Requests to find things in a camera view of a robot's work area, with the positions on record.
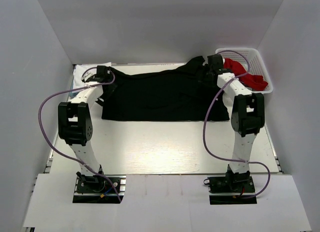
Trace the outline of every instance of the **black cloth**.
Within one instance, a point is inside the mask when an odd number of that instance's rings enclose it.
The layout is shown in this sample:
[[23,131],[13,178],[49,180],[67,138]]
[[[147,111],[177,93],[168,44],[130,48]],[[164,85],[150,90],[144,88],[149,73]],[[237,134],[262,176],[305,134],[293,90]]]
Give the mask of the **black cloth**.
[[[202,56],[174,70],[126,75],[114,68],[115,84],[104,98],[102,119],[117,121],[203,121],[220,88],[209,86]],[[208,120],[229,119],[222,95],[214,103]]]

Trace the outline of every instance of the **plastic laundry basket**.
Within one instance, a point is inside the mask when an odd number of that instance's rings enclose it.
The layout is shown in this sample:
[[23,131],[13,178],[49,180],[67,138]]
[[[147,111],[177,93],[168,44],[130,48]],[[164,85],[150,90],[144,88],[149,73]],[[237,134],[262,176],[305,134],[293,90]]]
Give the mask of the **plastic laundry basket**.
[[[250,74],[251,75],[261,75],[263,76],[263,79],[268,83],[268,86],[264,89],[264,91],[253,91],[255,93],[260,92],[262,94],[271,93],[274,89],[268,74],[268,71],[266,69],[266,66],[264,64],[264,61],[262,60],[260,53],[258,50],[254,48],[245,48],[245,47],[226,47],[226,48],[219,48],[215,52],[218,53],[220,51],[224,50],[232,50],[236,51],[238,53],[241,53],[243,56],[245,56],[250,63]],[[234,61],[240,62],[244,68],[247,70],[248,66],[246,61],[238,54],[235,54],[233,52],[223,52],[221,53],[222,57],[224,58],[230,58]]]

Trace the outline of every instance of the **white wall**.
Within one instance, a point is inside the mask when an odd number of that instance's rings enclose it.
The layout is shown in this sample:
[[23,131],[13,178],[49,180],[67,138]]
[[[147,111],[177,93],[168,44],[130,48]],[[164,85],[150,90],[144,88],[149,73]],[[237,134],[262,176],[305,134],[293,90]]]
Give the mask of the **white wall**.
[[283,0],[39,0],[72,63],[186,62],[257,48]]
[[[40,103],[66,89],[72,65],[37,0],[0,0],[0,231],[18,232],[49,148],[37,123]],[[57,104],[43,115],[50,138]]]
[[284,0],[258,47],[271,75],[266,121],[312,231],[320,231],[320,0]]

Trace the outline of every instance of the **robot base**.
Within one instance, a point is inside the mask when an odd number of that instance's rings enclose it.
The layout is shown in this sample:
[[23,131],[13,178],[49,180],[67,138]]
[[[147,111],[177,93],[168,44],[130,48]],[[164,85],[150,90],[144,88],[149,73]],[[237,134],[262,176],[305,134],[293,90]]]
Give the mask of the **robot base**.
[[235,190],[231,190],[225,176],[208,177],[205,185],[209,186],[210,205],[239,205],[239,204],[257,204],[256,197],[247,197],[254,195],[255,186],[250,176],[245,182],[239,184]]
[[[120,195],[121,200],[125,195],[126,190],[126,176],[108,176]],[[90,186],[84,183],[80,178],[77,178],[73,194],[73,203],[85,204],[119,204],[119,199],[111,185],[105,184],[104,188],[94,191]]]

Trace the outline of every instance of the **red fabric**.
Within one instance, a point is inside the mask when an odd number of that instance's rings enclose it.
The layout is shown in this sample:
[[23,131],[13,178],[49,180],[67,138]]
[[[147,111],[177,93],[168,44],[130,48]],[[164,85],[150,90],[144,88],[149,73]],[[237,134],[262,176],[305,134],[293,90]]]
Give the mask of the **red fabric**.
[[[246,70],[239,62],[229,58],[225,59],[223,67],[231,69],[236,76],[246,73]],[[239,80],[255,91],[263,91],[268,86],[268,83],[264,81],[263,76],[247,74],[240,77]]]

